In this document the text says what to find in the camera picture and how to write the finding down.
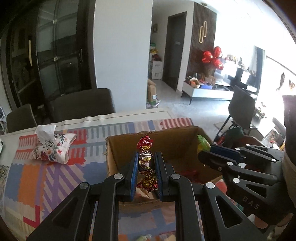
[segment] door handle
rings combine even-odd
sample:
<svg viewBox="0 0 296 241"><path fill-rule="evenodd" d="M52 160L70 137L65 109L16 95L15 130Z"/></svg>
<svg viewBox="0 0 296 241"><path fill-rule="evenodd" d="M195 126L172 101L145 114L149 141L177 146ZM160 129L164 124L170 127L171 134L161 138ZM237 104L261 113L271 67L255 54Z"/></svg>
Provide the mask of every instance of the door handle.
<svg viewBox="0 0 296 241"><path fill-rule="evenodd" d="M79 63L82 64L83 59L82 59L82 48L79 48Z"/></svg>

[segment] green snack bag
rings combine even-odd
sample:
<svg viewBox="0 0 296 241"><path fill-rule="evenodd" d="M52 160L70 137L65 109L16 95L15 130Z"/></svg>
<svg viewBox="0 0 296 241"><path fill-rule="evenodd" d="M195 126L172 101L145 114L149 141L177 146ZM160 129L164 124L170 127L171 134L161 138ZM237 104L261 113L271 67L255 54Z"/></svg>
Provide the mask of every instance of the green snack bag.
<svg viewBox="0 0 296 241"><path fill-rule="evenodd" d="M198 138L197 153L199 153L202 150L210 151L211 146L208 143L208 141L202 135L197 135L197 138Z"/></svg>

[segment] floral tissue holder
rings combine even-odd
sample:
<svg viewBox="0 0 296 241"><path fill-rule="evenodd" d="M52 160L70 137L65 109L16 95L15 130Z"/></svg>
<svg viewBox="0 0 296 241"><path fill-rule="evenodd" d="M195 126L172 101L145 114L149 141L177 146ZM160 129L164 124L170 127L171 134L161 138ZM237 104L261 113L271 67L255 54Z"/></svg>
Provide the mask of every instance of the floral tissue holder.
<svg viewBox="0 0 296 241"><path fill-rule="evenodd" d="M43 161L54 161L67 164L69 160L68 151L70 145L76 139L76 134L54 134L55 140L46 140L44 144L40 141L33 150L33 159Z"/></svg>

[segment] wood slat panel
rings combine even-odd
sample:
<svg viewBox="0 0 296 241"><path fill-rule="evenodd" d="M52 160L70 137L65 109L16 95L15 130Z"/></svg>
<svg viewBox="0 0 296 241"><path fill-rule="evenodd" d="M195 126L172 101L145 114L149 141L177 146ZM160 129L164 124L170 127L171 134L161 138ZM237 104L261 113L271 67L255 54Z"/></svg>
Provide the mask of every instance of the wood slat panel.
<svg viewBox="0 0 296 241"><path fill-rule="evenodd" d="M192 38L186 76L204 71L202 56L204 51L213 51L214 49L216 20L217 14L215 12L198 3L194 3ZM207 36L204 38L203 43L200 44L199 32L204 21L207 21Z"/></svg>

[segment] gray chair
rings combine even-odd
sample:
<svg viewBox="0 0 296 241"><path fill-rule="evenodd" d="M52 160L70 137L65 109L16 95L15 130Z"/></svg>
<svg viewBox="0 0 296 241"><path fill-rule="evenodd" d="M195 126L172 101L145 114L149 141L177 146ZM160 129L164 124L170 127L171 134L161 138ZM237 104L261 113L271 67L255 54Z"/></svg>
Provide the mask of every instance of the gray chair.
<svg viewBox="0 0 296 241"><path fill-rule="evenodd" d="M60 96L52 101L54 122L115 113L111 91L92 89Z"/></svg>
<svg viewBox="0 0 296 241"><path fill-rule="evenodd" d="M245 90L242 90L237 85L234 86L233 97L228 106L229 116L221 126L217 135L222 131L226 123L232 117L231 127L240 126L243 130L248 130L248 135L252 129L257 129L252 126L252 118L254 115L256 101L247 93Z"/></svg>
<svg viewBox="0 0 296 241"><path fill-rule="evenodd" d="M37 123L30 104L23 105L10 112L6 117L8 132L36 127Z"/></svg>

